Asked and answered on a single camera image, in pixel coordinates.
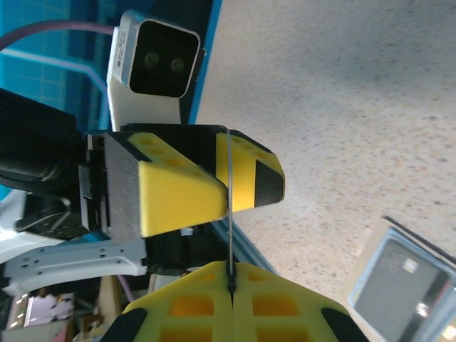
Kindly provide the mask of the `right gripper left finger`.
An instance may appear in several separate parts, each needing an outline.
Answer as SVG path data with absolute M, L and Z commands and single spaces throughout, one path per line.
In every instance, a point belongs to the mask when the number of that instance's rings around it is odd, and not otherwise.
M 127 305 L 103 336 L 115 341 L 233 341 L 225 263 L 216 261 Z

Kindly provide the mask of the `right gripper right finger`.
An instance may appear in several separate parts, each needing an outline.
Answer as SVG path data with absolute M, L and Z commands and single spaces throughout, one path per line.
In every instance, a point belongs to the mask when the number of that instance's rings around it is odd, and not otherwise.
M 337 301 L 248 263 L 237 264 L 235 341 L 367 341 Z

